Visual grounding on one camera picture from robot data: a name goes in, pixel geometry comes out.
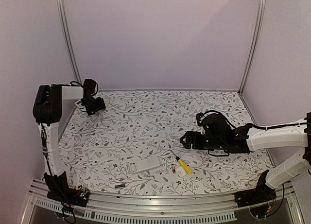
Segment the yellow handled screwdriver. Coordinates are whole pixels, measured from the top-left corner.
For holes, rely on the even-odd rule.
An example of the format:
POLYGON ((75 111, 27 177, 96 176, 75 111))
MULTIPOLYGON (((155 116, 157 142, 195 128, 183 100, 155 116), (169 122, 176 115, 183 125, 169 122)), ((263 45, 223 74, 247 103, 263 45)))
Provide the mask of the yellow handled screwdriver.
POLYGON ((191 168, 179 156, 177 156, 172 150, 171 150, 171 153, 175 156, 176 161, 184 169, 184 171, 187 174, 192 174, 191 168))

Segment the white battery cover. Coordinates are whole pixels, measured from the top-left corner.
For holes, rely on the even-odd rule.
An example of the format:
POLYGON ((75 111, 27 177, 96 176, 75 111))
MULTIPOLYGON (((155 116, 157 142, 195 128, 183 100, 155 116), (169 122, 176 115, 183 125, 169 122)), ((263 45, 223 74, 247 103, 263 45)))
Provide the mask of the white battery cover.
POLYGON ((184 177, 185 175, 187 175, 187 172, 182 167, 176 167, 175 172, 179 177, 184 177))

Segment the white remote control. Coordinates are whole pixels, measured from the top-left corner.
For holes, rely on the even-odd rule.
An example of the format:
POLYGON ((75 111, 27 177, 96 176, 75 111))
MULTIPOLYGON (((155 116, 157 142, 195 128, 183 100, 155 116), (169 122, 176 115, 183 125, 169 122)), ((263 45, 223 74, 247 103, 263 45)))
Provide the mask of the white remote control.
POLYGON ((129 169, 132 174, 156 169, 158 167, 160 167, 160 160, 158 157, 146 158, 129 164, 129 169))

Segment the long white remote with buttons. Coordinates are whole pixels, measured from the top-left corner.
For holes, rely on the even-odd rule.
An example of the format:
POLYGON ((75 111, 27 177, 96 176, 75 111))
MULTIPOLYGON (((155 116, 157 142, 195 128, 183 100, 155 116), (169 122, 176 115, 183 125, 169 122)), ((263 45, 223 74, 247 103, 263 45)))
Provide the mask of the long white remote with buttons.
POLYGON ((108 115, 108 113, 107 110, 100 110, 96 112, 96 115, 105 118, 108 115))

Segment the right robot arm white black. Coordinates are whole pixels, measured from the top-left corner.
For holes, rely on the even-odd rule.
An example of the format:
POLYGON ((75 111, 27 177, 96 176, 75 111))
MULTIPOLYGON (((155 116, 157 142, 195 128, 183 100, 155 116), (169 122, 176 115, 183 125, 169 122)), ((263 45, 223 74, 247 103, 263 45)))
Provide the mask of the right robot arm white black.
POLYGON ((248 154, 261 149, 298 147, 299 151, 275 168, 264 172, 251 198, 261 203, 283 183, 311 168, 311 115, 296 122, 271 126, 247 123, 234 126, 222 113, 207 111, 196 115, 200 132, 187 131, 180 143, 186 149, 222 150, 226 154, 248 154))

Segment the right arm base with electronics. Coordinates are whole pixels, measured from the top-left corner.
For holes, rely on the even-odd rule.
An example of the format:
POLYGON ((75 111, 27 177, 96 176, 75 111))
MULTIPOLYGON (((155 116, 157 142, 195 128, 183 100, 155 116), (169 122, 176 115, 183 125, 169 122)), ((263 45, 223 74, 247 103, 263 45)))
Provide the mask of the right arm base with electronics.
POLYGON ((272 204, 265 204, 250 209, 250 213, 257 219, 264 219, 270 215, 276 199, 276 189, 272 189, 266 185, 266 176, 268 170, 264 171, 256 184, 256 187, 249 190, 239 191, 234 194, 234 200, 238 207, 246 207, 272 201, 272 204))

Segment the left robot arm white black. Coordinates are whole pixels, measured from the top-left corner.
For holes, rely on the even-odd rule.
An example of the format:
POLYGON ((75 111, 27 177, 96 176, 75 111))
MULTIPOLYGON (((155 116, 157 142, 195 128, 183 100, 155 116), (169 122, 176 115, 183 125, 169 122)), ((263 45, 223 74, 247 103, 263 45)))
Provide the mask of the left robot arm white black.
POLYGON ((104 100, 96 97, 97 92, 97 82, 85 79, 83 84, 72 81, 69 85, 42 85, 35 98, 33 116, 41 134, 45 160, 44 180, 62 202, 72 198, 59 153, 58 127, 63 113, 63 101, 77 101, 82 110, 91 116, 105 110, 104 100))

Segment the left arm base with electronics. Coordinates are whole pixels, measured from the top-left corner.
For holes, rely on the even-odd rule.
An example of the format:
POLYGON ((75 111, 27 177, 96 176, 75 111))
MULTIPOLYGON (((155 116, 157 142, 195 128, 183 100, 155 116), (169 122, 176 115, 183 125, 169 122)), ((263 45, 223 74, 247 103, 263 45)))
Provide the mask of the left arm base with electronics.
POLYGON ((47 194, 49 199, 79 207, 87 206, 89 191, 81 186, 78 189, 70 188, 65 172, 60 176, 44 173, 44 181, 49 189, 47 194))

